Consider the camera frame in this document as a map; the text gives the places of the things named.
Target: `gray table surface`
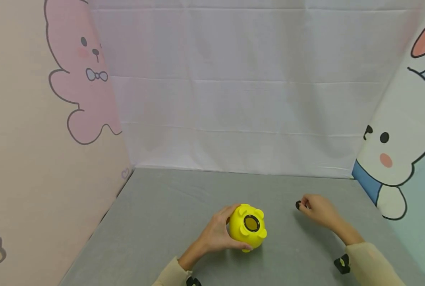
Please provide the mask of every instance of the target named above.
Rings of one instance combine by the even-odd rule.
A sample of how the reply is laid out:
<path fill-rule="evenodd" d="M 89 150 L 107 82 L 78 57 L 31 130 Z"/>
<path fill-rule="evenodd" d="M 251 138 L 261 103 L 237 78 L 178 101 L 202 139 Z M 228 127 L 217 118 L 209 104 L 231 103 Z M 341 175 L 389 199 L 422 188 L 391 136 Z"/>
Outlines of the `gray table surface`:
<path fill-rule="evenodd" d="M 236 202 L 264 211 L 268 237 L 250 253 L 228 250 L 204 257 L 194 268 L 203 286 L 358 285 L 333 265 L 344 254 L 341 241 L 296 210 L 304 193 L 328 197 L 406 285 L 425 285 L 357 181 L 159 169 L 134 171 L 61 285 L 151 285 L 213 213 Z"/>

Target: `yellow toy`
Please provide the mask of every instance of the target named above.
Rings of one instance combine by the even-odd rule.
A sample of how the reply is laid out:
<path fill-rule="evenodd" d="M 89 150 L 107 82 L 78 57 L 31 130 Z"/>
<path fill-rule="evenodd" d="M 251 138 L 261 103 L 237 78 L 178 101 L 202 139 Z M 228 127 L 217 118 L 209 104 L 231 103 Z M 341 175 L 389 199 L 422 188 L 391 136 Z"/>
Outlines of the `yellow toy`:
<path fill-rule="evenodd" d="M 256 249 L 267 237 L 263 211 L 242 204 L 230 216 L 230 236 L 234 240 L 247 243 Z"/>

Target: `white backdrop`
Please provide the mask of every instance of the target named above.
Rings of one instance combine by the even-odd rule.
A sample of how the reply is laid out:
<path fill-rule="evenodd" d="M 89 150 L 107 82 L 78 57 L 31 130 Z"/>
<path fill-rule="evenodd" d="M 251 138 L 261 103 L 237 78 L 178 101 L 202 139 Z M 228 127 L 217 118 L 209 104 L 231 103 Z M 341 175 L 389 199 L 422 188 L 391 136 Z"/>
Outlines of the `white backdrop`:
<path fill-rule="evenodd" d="M 91 0 L 136 166 L 349 177 L 425 0 Z"/>

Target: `circular hole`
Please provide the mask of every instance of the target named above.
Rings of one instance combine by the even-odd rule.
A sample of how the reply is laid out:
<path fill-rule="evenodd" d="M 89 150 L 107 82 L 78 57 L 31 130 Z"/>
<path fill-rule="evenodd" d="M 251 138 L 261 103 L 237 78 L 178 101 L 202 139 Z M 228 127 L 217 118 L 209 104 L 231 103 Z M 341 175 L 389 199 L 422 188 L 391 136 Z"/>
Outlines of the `circular hole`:
<path fill-rule="evenodd" d="M 244 217 L 244 226 L 251 232 L 257 232 L 260 229 L 260 222 L 257 217 L 248 215 Z"/>

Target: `black clip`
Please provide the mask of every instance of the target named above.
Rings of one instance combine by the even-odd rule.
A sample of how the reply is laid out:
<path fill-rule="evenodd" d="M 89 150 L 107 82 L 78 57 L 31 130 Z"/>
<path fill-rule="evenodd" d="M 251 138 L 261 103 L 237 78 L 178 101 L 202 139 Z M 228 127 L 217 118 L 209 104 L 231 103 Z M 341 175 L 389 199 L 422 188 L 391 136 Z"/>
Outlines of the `black clip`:
<path fill-rule="evenodd" d="M 348 274 L 349 272 L 351 272 L 348 255 L 343 255 L 342 257 L 336 259 L 333 264 L 335 264 L 336 268 L 338 268 L 338 271 L 341 274 Z"/>
<path fill-rule="evenodd" d="M 186 285 L 187 286 L 201 286 L 201 283 L 200 283 L 200 281 L 198 281 L 197 278 L 194 279 L 191 276 L 191 277 L 189 277 L 189 279 L 187 279 Z"/>

